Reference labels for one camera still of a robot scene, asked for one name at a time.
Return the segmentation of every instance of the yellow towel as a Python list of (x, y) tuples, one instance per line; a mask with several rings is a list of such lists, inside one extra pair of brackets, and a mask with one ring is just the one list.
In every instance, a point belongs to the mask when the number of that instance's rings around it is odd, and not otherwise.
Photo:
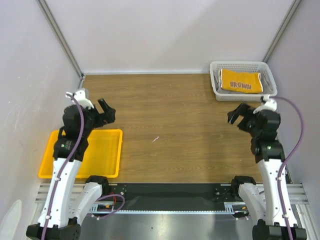
[(264, 91), (261, 84), (261, 73), (234, 72), (228, 69), (219, 70), (219, 85), (224, 90), (259, 94)]

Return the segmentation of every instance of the white basket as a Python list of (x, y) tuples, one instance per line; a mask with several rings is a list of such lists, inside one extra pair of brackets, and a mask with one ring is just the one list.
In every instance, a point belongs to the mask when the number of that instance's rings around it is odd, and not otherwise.
[[(261, 73), (263, 92), (260, 94), (244, 94), (241, 92), (217, 89), (219, 87), (215, 81), (215, 76), (217, 76), (220, 69), (228, 69), (235, 72)], [(218, 101), (260, 102), (261, 96), (275, 96), (278, 93), (271, 70), (268, 64), (262, 61), (213, 61), (210, 64), (210, 76), (215, 98)]]

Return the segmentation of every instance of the metal corner post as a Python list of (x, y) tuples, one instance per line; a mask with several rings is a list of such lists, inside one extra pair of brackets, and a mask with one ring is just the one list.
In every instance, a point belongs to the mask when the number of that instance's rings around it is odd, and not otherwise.
[(274, 50), (276, 49), (280, 39), (282, 38), (284, 32), (286, 31), (287, 27), (289, 26), (289, 23), (291, 22), (291, 20), (293, 19), (293, 16), (295, 15), (295, 13), (297, 12), (299, 6), (301, 5), (301, 2), (303, 0), (293, 0), (292, 5), (290, 6), (289, 11), (287, 12), (286, 16), (284, 17), (276, 35), (274, 36), (270, 47), (268, 48), (266, 54), (263, 57), (263, 62), (267, 63), (270, 56), (272, 55), (272, 53), (274, 52)]
[(54, 34), (56, 35), (58, 41), (60, 42), (65, 54), (67, 55), (67, 57), (69, 58), (74, 70), (76, 71), (76, 73), (79, 75), (79, 77), (82, 79), (83, 78), (83, 73), (73, 55), (73, 53), (70, 50), (70, 47), (64, 37), (64, 35), (62, 34), (52, 12), (50, 11), (50, 8), (46, 2), (46, 0), (36, 0), (37, 3), (39, 4), (39, 7), (41, 8), (45, 18), (47, 19), (49, 25), (51, 26)]

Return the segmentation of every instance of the yellow tray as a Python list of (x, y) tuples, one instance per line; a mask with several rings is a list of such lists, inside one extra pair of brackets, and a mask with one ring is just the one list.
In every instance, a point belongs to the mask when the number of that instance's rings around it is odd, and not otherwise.
[[(38, 172), (41, 179), (51, 179), (53, 173), (54, 144), (59, 131), (53, 131), (46, 146)], [(91, 175), (116, 178), (119, 174), (120, 154), (123, 132), (120, 129), (96, 129), (88, 137), (86, 149), (77, 179), (86, 179)]]

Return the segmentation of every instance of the small white debris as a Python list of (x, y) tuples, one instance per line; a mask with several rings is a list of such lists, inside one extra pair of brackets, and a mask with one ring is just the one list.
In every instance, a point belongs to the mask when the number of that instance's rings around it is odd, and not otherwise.
[(152, 141), (152, 143), (155, 141), (155, 140), (157, 140), (159, 138), (159, 136), (157, 136), (153, 141)]

